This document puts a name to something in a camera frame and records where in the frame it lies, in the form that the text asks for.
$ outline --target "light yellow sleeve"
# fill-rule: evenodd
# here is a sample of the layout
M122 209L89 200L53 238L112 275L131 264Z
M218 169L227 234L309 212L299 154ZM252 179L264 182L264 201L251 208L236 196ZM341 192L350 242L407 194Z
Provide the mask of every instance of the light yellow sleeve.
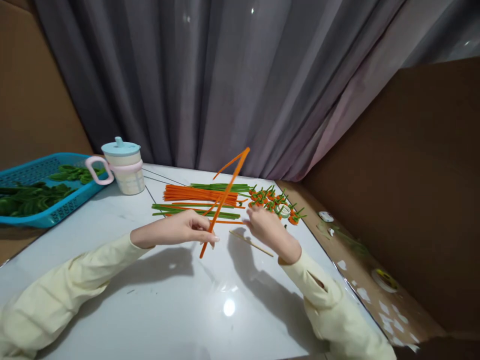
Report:
M335 359L396 359L387 339L370 328L358 306L308 254L302 251L293 265L282 265L280 261L279 264L303 294L315 336L330 342Z
M0 309L0 359L33 359L51 344L87 300L148 249L130 234L50 270Z

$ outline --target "white cup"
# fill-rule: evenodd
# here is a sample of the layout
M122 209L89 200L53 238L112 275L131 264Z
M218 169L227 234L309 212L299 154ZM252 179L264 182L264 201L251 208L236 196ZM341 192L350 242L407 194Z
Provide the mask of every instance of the white cup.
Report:
M106 160L100 156L91 156L85 160L85 166L90 171L93 180L99 185L111 184L114 179L125 195L135 195L145 189L144 175L142 173L142 157L140 146L133 142L124 142L120 136L115 137L115 142L109 142L101 147ZM103 163L108 177L100 180L92 167L95 162Z

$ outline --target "blue plastic basket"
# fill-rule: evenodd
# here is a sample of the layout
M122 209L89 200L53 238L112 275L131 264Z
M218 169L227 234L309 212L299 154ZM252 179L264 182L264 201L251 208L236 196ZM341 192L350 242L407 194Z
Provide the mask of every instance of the blue plastic basket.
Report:
M75 167L84 167L85 160L88 155L81 155L71 152L59 152L49 156L39 158L26 164L13 167L8 170L0 172L0 187L14 187L15 182L20 182L24 185L31 185L37 182L45 182L47 186L55 186L65 184L72 189L78 189L66 198L57 202L47 210L38 214L25 217L10 217L0 216L0 223L9 224L13 226L29 226L34 228L51 228L70 213L75 211L88 199L98 193L103 186L98 185L95 181L83 185L79 180L77 181L53 181L49 176L59 172L60 165L73 165ZM108 177L105 172L99 178L104 180Z

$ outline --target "glossy table surface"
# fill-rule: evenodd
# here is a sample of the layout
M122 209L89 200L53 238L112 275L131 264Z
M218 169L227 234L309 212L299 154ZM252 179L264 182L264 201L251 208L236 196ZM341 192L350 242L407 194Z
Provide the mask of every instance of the glossy table surface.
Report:
M212 183L214 173L144 164L184 185ZM145 176L176 185L144 171ZM231 175L215 180L228 183ZM239 176L237 184L268 188L273 181ZM145 179L157 203L165 184ZM99 192L0 268L0 304L51 268L153 220L148 191L122 195L116 183ZM243 209L228 209L244 218ZM378 326L355 297L317 240L300 221L287 230L304 251L351 295L372 327ZM82 306L60 338L39 354L44 359L285 359L328 348L312 332L302 294L270 257L231 235L257 245L244 225L216 224L221 241L157 246L114 277L105 292Z

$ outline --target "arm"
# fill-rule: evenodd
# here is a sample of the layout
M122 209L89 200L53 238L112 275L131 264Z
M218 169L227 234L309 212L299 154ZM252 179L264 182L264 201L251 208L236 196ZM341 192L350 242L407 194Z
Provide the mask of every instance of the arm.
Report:
M387 339L366 323L342 287L302 252L299 242L276 215L254 206L245 224L252 234L274 250L278 263L304 296L305 310L316 337L330 342L336 359L394 360Z
M216 242L208 218L194 211L155 221L50 270L0 309L0 359L34 359L87 300L155 245Z
M0 312L0 357L24 356L51 344L87 300L101 294L109 280L145 254L130 234L50 270Z

